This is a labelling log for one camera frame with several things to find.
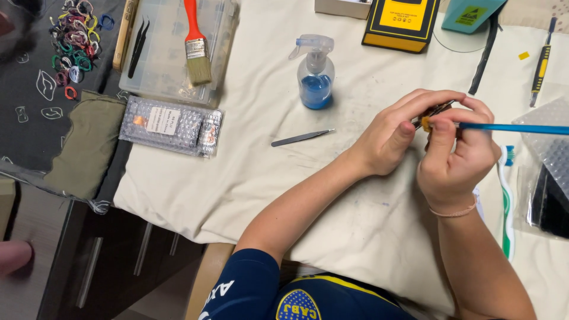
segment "blue brush handle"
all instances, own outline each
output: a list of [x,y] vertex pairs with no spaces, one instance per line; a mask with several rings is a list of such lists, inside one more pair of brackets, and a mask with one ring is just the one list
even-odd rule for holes
[[459,128],[569,135],[569,127],[567,126],[472,124],[469,122],[461,122],[459,123]]

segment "spray bottle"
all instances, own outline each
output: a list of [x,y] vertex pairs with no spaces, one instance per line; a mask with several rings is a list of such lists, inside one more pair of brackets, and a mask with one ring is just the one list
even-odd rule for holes
[[334,39],[323,35],[304,34],[296,40],[289,60],[308,54],[298,66],[300,100],[310,109],[323,109],[332,99],[334,64],[327,55],[334,50]]

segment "bubble wrap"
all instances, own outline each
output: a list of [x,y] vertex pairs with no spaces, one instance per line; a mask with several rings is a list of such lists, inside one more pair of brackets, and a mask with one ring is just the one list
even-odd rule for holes
[[119,139],[208,158],[215,151],[221,120],[220,110],[130,96]]
[[[569,126],[569,102],[559,98],[512,121],[517,125]],[[569,198],[569,136],[522,133],[524,143],[543,162]]]

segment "white sheet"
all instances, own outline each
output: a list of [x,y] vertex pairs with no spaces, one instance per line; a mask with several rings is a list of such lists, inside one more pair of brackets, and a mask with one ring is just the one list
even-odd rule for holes
[[[415,88],[467,91],[481,52],[459,54],[431,43],[422,55],[360,45],[365,21],[315,14],[313,2],[243,1],[220,109],[226,110],[217,156],[210,160],[135,145],[114,203],[199,243],[236,243],[273,199],[348,148],[373,116]],[[334,105],[314,111],[298,98],[296,68],[287,61],[296,37],[314,33],[336,41]],[[527,112],[537,56],[546,32],[504,26],[476,97],[497,123]],[[567,89],[562,74],[569,36],[553,37],[548,79],[538,105]],[[531,57],[517,55],[529,51]],[[547,88],[556,88],[546,93]],[[336,128],[325,136],[272,148],[270,142]],[[515,145],[507,170],[516,191],[517,166],[527,157],[519,134],[496,133]],[[428,213],[414,173],[426,135],[419,133],[399,168],[349,189],[326,210],[290,258],[365,281],[447,314],[453,303],[444,280],[436,219]],[[481,183],[486,224],[501,239],[502,196],[496,172]],[[569,306],[569,243],[516,232],[513,266],[542,319],[563,319]]]

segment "teal box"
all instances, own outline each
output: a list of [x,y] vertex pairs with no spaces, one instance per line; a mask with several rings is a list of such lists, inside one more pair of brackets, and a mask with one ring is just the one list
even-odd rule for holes
[[471,34],[506,0],[451,0],[443,20],[443,29]]

